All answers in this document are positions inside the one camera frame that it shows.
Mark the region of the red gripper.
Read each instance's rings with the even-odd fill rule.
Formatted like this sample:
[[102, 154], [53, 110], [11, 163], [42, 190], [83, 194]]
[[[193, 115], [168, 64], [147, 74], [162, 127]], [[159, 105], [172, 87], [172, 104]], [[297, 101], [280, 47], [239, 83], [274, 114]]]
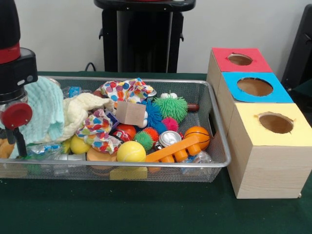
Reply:
[[0, 120], [6, 128], [7, 141], [9, 144], [17, 144], [19, 156], [27, 156], [25, 140], [19, 127], [27, 125], [32, 115], [31, 107], [25, 102], [13, 103], [0, 114]]

